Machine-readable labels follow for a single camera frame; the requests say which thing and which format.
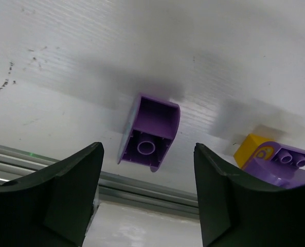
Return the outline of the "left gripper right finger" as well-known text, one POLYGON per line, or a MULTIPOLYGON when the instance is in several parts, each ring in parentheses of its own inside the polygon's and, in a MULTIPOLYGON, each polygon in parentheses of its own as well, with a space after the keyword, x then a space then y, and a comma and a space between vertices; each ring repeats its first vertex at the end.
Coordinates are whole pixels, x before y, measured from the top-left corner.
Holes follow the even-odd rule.
POLYGON ((305 246, 305 185, 284 189, 194 149, 203 246, 305 246))

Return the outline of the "dark purple lego brick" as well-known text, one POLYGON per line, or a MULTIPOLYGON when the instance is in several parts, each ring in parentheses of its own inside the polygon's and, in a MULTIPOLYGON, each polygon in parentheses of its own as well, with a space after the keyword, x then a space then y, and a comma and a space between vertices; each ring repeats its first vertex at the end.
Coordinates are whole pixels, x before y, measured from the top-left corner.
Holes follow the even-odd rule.
POLYGON ((176 137, 180 117, 178 104, 138 94, 124 127, 117 163, 136 163, 156 172, 176 137))

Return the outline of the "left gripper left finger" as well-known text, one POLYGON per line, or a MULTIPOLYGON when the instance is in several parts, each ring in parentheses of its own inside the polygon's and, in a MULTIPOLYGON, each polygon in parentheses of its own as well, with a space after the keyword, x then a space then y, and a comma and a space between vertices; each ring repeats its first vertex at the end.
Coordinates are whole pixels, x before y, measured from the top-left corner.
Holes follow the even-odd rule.
POLYGON ((81 246, 103 156, 102 143, 95 142, 0 185, 0 246, 81 246))

